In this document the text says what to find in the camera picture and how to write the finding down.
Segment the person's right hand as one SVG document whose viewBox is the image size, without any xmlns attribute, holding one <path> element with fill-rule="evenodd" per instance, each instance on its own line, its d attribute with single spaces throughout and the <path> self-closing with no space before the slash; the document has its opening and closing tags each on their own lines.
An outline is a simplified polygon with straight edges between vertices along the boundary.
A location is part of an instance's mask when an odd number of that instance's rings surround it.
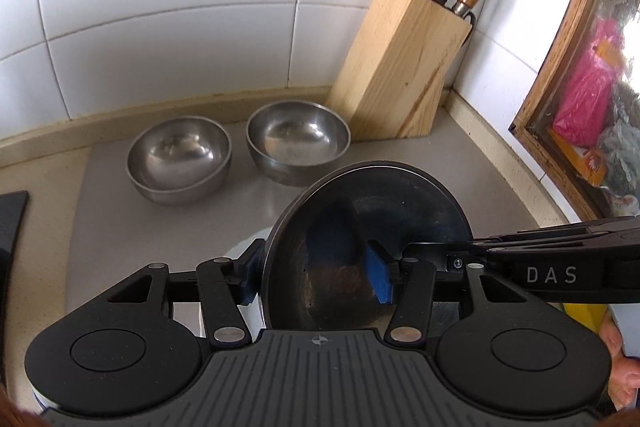
<svg viewBox="0 0 640 427">
<path fill-rule="evenodd" d="M 623 338 L 610 311 L 606 311 L 599 329 L 599 337 L 605 343 L 612 358 L 612 372 L 608 380 L 608 395 L 616 410 L 620 411 L 636 403 L 639 389 L 639 361 L 623 355 Z"/>
</svg>

